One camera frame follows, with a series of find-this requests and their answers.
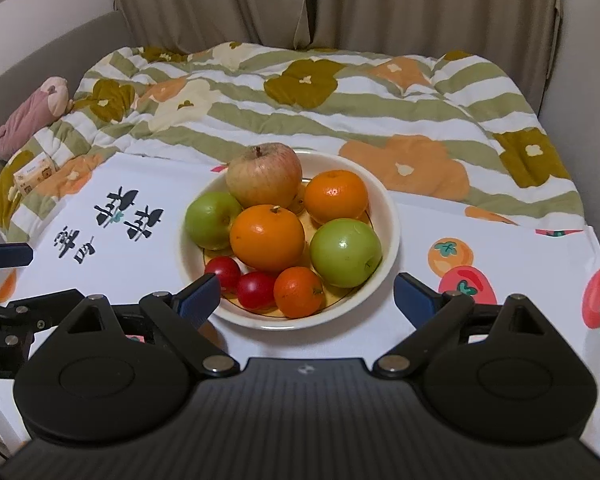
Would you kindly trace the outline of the red yellow apple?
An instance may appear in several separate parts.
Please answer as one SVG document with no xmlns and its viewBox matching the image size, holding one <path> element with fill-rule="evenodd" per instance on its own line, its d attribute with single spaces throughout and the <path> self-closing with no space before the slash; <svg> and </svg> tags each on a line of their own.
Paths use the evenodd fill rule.
<svg viewBox="0 0 600 480">
<path fill-rule="evenodd" d="M 256 205 L 288 207 L 302 180 L 296 152 L 281 143 L 247 148 L 228 164 L 225 182 L 230 194 L 245 208 Z"/>
</svg>

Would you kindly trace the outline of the small mandarin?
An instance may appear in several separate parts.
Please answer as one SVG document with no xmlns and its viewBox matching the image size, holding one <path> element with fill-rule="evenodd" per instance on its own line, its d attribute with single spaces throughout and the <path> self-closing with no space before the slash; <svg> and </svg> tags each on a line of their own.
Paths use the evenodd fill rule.
<svg viewBox="0 0 600 480">
<path fill-rule="evenodd" d="M 294 214 L 302 214 L 304 211 L 304 193 L 306 192 L 306 185 L 301 182 L 298 186 L 298 190 L 288 209 Z"/>
<path fill-rule="evenodd" d="M 305 266 L 283 270 L 274 284 L 277 309 L 286 318 L 306 318 L 326 306 L 321 279 Z"/>
</svg>

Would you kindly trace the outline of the tissue pack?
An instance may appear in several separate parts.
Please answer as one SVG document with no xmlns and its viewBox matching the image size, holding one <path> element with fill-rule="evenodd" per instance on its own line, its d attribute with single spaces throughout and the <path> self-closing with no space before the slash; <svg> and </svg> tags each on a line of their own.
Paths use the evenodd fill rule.
<svg viewBox="0 0 600 480">
<path fill-rule="evenodd" d="M 56 165 L 50 156 L 41 153 L 14 173 L 14 183 L 22 195 L 27 195 L 55 171 Z"/>
</svg>

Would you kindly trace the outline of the green apple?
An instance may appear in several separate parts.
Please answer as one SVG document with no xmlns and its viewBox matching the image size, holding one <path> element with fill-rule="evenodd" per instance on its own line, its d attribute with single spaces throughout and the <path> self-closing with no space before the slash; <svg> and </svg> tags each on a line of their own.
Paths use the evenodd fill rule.
<svg viewBox="0 0 600 480">
<path fill-rule="evenodd" d="M 329 285 L 355 288 L 375 272 L 382 259 L 380 239 L 371 226 L 336 219 L 321 226 L 310 241 L 314 270 Z"/>
<path fill-rule="evenodd" d="M 199 247 L 224 250 L 230 246 L 230 228 L 242 205 L 229 192 L 208 192 L 198 196 L 185 214 L 185 231 Z"/>
</svg>

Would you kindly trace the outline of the grey bed headboard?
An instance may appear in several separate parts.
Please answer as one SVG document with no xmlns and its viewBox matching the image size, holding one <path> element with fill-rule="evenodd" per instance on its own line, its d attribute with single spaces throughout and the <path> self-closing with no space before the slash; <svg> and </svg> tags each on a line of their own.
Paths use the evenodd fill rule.
<svg viewBox="0 0 600 480">
<path fill-rule="evenodd" d="M 0 76 L 0 125 L 49 76 L 68 80 L 74 91 L 105 55 L 135 44 L 123 15 L 110 12 L 39 48 Z"/>
</svg>

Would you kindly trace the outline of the white fruit print cloth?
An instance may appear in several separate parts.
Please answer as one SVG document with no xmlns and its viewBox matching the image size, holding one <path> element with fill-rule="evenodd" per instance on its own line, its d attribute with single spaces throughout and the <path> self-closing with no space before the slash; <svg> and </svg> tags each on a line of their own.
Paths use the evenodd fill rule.
<svg viewBox="0 0 600 480">
<path fill-rule="evenodd" d="M 0 304 L 75 288 L 133 302 L 178 290 L 202 273 L 199 249 L 183 232 L 187 206 L 221 168 L 117 154 L 96 168 L 43 223 L 30 266 L 0 271 Z M 487 304 L 528 296 L 590 368 L 598 401 L 583 434 L 600 454 L 600 243 L 592 228 L 551 233 L 469 217 L 444 200 L 370 194 L 379 236 L 398 229 L 394 273 L 414 275 L 437 292 L 457 290 Z M 372 296 L 351 311 L 288 320 L 222 304 L 213 333 L 239 361 L 362 358 L 397 344 L 411 324 L 393 300 L 391 278 L 373 280 Z"/>
</svg>

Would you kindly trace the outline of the pink plush toy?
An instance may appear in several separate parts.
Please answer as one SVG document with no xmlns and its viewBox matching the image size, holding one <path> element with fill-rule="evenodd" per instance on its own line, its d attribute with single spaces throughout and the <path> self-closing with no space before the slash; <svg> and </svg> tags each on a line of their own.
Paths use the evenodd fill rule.
<svg viewBox="0 0 600 480">
<path fill-rule="evenodd" d="M 0 160 L 7 162 L 38 130 L 66 114 L 72 105 L 68 81 L 47 78 L 0 127 Z"/>
</svg>

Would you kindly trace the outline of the large orange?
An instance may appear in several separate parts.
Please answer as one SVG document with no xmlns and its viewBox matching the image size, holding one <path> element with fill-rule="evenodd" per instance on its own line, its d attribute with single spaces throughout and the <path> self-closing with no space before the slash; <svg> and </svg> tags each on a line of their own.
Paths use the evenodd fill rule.
<svg viewBox="0 0 600 480">
<path fill-rule="evenodd" d="M 299 218 L 281 206 L 257 205 L 238 214 L 230 228 L 230 249 L 250 268 L 278 273 L 302 257 L 306 234 Z"/>
<path fill-rule="evenodd" d="M 358 219 L 368 206 L 368 192 L 363 180 L 354 172 L 328 170 L 306 185 L 303 205 L 319 224 L 340 218 Z"/>
</svg>

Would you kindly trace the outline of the beige curtain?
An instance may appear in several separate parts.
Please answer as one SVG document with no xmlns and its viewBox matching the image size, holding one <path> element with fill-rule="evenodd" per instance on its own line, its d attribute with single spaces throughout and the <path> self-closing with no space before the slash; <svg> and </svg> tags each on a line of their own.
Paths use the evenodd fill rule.
<svg viewBox="0 0 600 480">
<path fill-rule="evenodd" d="M 533 108 L 552 70 L 560 0 L 114 0 L 142 46 L 194 52 L 238 40 L 286 49 L 480 55 Z"/>
</svg>

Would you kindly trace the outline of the red cherry tomato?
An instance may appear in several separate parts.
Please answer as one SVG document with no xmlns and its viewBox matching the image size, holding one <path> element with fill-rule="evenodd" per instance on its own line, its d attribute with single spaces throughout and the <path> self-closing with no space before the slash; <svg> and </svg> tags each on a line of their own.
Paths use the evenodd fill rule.
<svg viewBox="0 0 600 480">
<path fill-rule="evenodd" d="M 262 312 L 275 307 L 276 277 L 261 271 L 244 274 L 237 284 L 237 299 L 250 312 Z"/>
<path fill-rule="evenodd" d="M 209 260 L 204 267 L 204 272 L 214 274 L 221 285 L 222 292 L 234 294 L 237 292 L 237 287 L 242 270 L 238 263 L 229 256 L 219 256 Z"/>
</svg>

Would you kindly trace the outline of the green striped floral quilt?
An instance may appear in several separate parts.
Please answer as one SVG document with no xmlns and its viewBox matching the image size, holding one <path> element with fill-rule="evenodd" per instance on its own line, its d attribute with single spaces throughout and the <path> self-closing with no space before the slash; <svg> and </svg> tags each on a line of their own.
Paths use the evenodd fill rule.
<svg viewBox="0 0 600 480">
<path fill-rule="evenodd" d="M 541 230 L 585 224 L 581 197 L 516 84 L 462 51 L 441 58 L 226 42 L 198 53 L 124 47 L 79 83 L 71 110 L 0 173 L 0 232 L 35 237 L 95 168 L 125 153 L 223 168 L 250 145 L 336 154 L 389 190 Z M 56 171 L 22 195 L 38 154 Z"/>
</svg>

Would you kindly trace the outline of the cream duck print plate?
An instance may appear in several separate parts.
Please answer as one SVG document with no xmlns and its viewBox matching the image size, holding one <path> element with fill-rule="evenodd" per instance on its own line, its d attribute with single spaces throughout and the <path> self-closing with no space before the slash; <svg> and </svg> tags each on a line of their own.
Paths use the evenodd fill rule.
<svg viewBox="0 0 600 480">
<path fill-rule="evenodd" d="M 399 211 L 385 187 L 369 171 L 350 160 L 317 152 L 298 153 L 304 184 L 329 171 L 357 174 L 367 190 L 367 207 L 358 222 L 367 228 L 355 238 L 353 222 L 330 230 L 314 222 L 307 211 L 294 214 L 279 206 L 252 206 L 227 231 L 230 244 L 212 252 L 181 230 L 181 268 L 194 280 L 212 259 L 232 257 L 247 273 L 279 274 L 305 266 L 320 280 L 325 295 L 321 309 L 302 318 L 288 318 L 277 308 L 249 310 L 236 295 L 224 294 L 214 314 L 226 322 L 253 330 L 302 330 L 340 318 L 373 296 L 388 280 L 401 243 Z"/>
</svg>

